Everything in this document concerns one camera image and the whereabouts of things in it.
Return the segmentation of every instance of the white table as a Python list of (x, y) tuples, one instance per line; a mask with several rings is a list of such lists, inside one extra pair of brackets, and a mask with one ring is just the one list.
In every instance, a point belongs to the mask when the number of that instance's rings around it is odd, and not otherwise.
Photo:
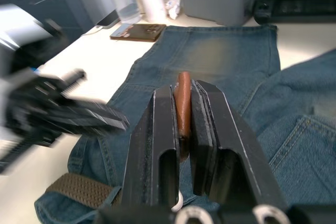
[[(218, 26), (182, 15), (166, 20), (167, 25)], [(257, 25), (250, 20), (247, 26)], [(110, 40), (109, 30), (83, 36), (41, 67), (41, 74), (62, 77), (80, 68), (87, 73), (70, 96), (108, 102), (125, 80), (133, 62), (153, 45), (149, 42)], [(336, 24), (278, 25), (278, 50), (281, 68), (309, 60), (336, 47)], [(78, 136), (64, 135), (54, 148), (34, 147), (13, 167), (9, 176), (0, 175), (0, 222), (8, 224), (39, 223), (34, 201), (62, 174)]]

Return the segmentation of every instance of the cable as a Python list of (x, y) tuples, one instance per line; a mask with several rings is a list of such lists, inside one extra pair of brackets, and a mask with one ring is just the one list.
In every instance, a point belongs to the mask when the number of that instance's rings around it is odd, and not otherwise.
[(92, 35), (92, 34), (96, 34), (97, 32), (99, 32), (101, 29), (103, 29), (102, 26), (96, 26), (95, 28), (97, 28), (96, 30), (94, 30), (91, 33), (86, 33), (86, 34), (82, 34), (81, 37), (86, 36), (86, 35)]

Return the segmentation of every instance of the denim fabric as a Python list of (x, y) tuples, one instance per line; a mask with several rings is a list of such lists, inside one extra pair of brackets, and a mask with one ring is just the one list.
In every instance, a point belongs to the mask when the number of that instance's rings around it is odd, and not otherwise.
[[(83, 136), (69, 157), (69, 172), (121, 186), (130, 133), (152, 92), (174, 84), (179, 72), (189, 71), (193, 79), (225, 92), (228, 102), (257, 133), (288, 203), (336, 202), (335, 64), (336, 52), (331, 52), (280, 72), (274, 26), (168, 27), (134, 63), (109, 102), (125, 113), (130, 128), (105, 137)], [(185, 206), (208, 210), (218, 206), (193, 195), (188, 159), (180, 173)], [(57, 193), (44, 194), (35, 207), (41, 222), (48, 224), (89, 223), (95, 214)]]

